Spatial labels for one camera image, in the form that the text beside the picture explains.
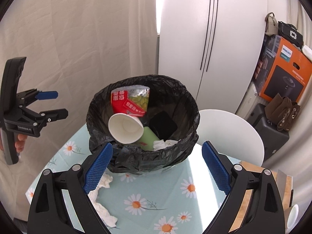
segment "black garbage bag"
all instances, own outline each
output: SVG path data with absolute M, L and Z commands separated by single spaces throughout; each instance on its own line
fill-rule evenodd
M 178 127 L 169 139 L 178 143 L 158 151 L 144 151 L 135 144 L 121 144 L 112 137 L 108 130 L 108 120 L 114 114 L 110 93 L 116 88 L 135 84 L 150 88 L 148 109 L 140 118 L 143 126 L 148 126 L 149 120 L 157 113 L 166 111 Z M 143 174 L 173 166 L 189 156 L 198 140 L 199 110 L 196 102 L 183 84 L 167 76 L 138 76 L 108 85 L 95 94 L 86 121 L 92 153 L 100 145 L 113 145 L 108 169 L 114 173 Z

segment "white curtain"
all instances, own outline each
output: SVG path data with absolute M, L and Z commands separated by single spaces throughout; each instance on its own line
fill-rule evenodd
M 29 138 L 21 160 L 0 152 L 0 199 L 27 220 L 25 192 L 51 157 L 85 123 L 94 94 L 131 76 L 155 74 L 155 0 L 14 0 L 0 22 L 0 74 L 7 59 L 26 56 L 19 91 L 56 90 L 57 100 L 31 109 L 66 108 L 69 116 Z
M 312 48 L 312 21 L 298 0 L 287 0 L 287 23 L 297 27 L 305 45 Z M 289 132 L 289 141 L 263 166 L 282 170 L 294 177 L 294 203 L 312 199 L 312 80 L 310 79 L 299 104 L 301 114 Z

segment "white cabinet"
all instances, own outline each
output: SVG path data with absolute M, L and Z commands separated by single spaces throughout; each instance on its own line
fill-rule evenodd
M 235 113 L 260 54 L 267 0 L 165 0 L 159 74 L 181 81 L 200 110 Z
M 164 0 L 163 5 L 159 74 L 183 82 L 194 98 L 204 69 L 201 63 L 211 3 L 213 0 Z

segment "daisy print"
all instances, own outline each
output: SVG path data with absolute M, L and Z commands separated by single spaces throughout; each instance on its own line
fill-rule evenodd
M 175 230 L 177 230 L 177 227 L 175 226 L 177 224 L 173 219 L 174 217 L 172 216 L 167 222 L 165 216 L 160 218 L 158 223 L 154 224 L 154 230 L 159 230 L 159 234 L 176 234 Z
M 183 180 L 184 183 L 181 183 L 181 185 L 183 186 L 183 187 L 181 187 L 181 189 L 183 190 L 182 194 L 185 194 L 185 193 L 186 193 L 186 197 L 187 197 L 187 198 L 188 198 L 188 197 L 190 197 L 190 198 L 192 198 L 192 197 L 196 198 L 197 196 L 196 196 L 196 191 L 195 191 L 194 182 L 192 181 L 192 178 L 191 178 L 191 177 L 188 177 L 188 180 L 189 180 L 189 182 L 188 182 L 187 180 L 184 179 L 184 180 Z
M 28 189 L 27 191 L 27 199 L 28 201 L 31 203 L 32 202 L 32 198 L 34 197 L 34 193 L 35 193 L 35 189 L 33 189 L 32 187 Z
M 72 153 L 77 153 L 77 154 L 84 155 L 83 153 L 80 153 L 81 149 L 79 147 L 77 147 L 75 142 L 70 142 L 69 141 L 63 147 L 64 147 L 63 152 L 67 156 L 71 156 Z
M 129 207 L 126 207 L 125 210 L 129 211 L 129 213 L 132 213 L 132 215 L 139 214 L 142 215 L 142 211 L 145 211 L 146 209 L 144 206 L 147 204 L 145 198 L 141 198 L 140 194 L 137 194 L 135 196 L 134 194 L 128 197 L 129 200 L 124 200 L 124 203 L 126 205 L 129 205 Z
M 71 154 L 76 150 L 77 145 L 75 144 L 75 142 L 67 142 L 64 145 L 64 150 L 63 152 L 65 153 L 65 155 L 67 156 L 71 156 Z
M 178 215 L 178 217 L 177 217 L 177 221 L 181 222 L 181 223 L 189 222 L 189 221 L 191 221 L 190 218 L 192 218 L 191 213 L 188 213 L 187 211 L 183 212 L 183 213 L 181 212 L 181 214 Z
M 133 182 L 135 179 L 136 177 L 131 176 L 129 173 L 122 173 L 120 178 L 121 181 L 127 180 L 127 183 Z
M 57 160 L 55 159 L 55 157 L 52 157 L 51 160 L 48 162 L 47 166 L 48 165 L 57 165 L 56 162 L 57 162 Z

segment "human hand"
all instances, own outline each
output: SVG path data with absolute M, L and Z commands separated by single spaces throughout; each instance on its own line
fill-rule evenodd
M 17 153 L 21 153 L 24 150 L 26 139 L 27 139 L 27 135 L 18 134 L 18 140 L 15 142 L 15 148 L 16 148 Z M 3 151 L 1 136 L 0 136 L 0 150 Z

